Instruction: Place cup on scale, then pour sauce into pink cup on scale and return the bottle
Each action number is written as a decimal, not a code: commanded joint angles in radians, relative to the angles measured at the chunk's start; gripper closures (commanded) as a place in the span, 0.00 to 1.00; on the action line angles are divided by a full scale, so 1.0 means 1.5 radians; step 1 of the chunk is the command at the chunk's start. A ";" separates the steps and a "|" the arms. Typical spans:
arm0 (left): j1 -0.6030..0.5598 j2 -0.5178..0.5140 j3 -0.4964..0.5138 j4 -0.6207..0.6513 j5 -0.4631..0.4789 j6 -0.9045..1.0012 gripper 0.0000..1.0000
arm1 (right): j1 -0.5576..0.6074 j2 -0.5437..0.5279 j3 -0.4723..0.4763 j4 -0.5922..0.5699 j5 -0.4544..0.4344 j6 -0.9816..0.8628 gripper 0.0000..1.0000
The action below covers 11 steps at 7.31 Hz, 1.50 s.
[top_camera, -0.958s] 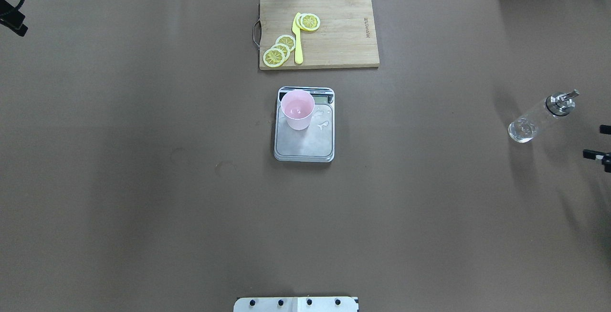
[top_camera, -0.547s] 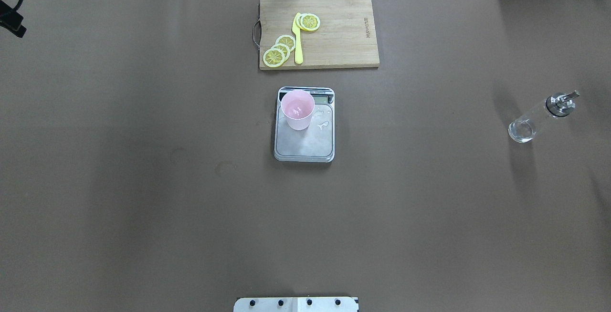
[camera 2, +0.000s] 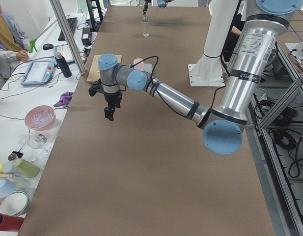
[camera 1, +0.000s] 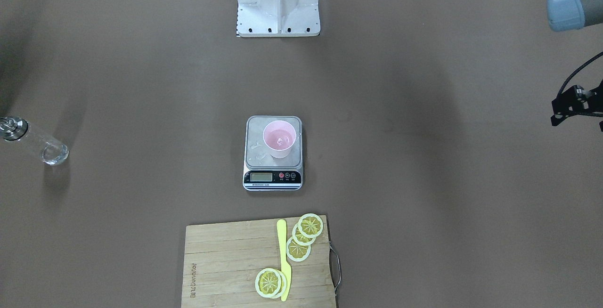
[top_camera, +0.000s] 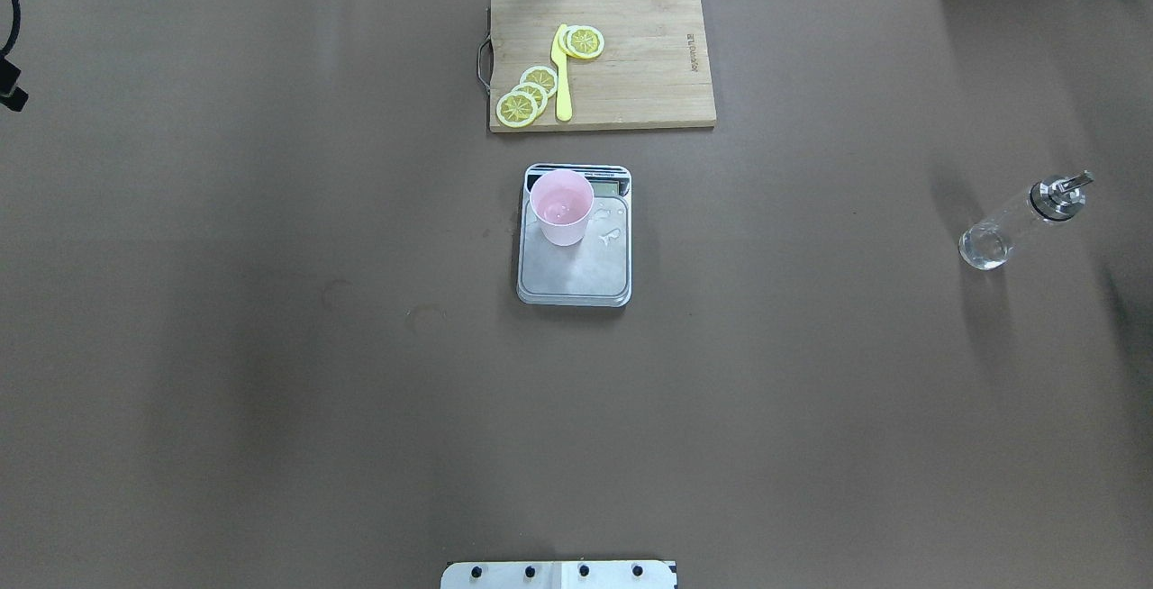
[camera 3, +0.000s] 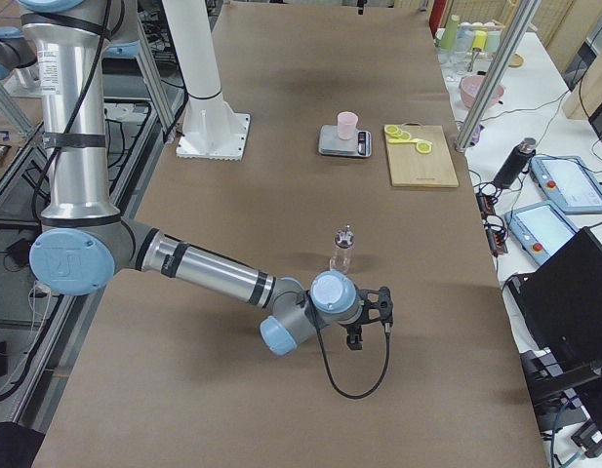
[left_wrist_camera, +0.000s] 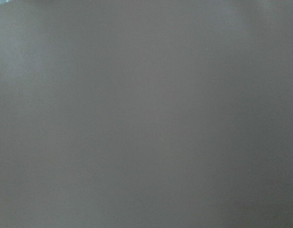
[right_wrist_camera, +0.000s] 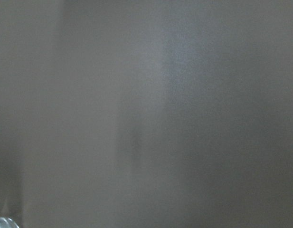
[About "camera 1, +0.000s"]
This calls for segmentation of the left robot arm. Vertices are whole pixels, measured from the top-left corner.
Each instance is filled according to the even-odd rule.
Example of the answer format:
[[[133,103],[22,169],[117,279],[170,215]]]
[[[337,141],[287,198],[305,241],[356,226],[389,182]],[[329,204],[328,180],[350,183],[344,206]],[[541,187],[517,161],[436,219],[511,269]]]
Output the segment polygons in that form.
[[[603,0],[547,0],[547,17],[549,27],[554,32],[579,30],[603,22]],[[573,116],[601,118],[603,114],[603,85],[591,90],[580,85],[568,87],[588,65],[601,58],[602,52],[581,64],[562,83],[556,97],[552,100],[550,121],[552,126],[558,126]]]

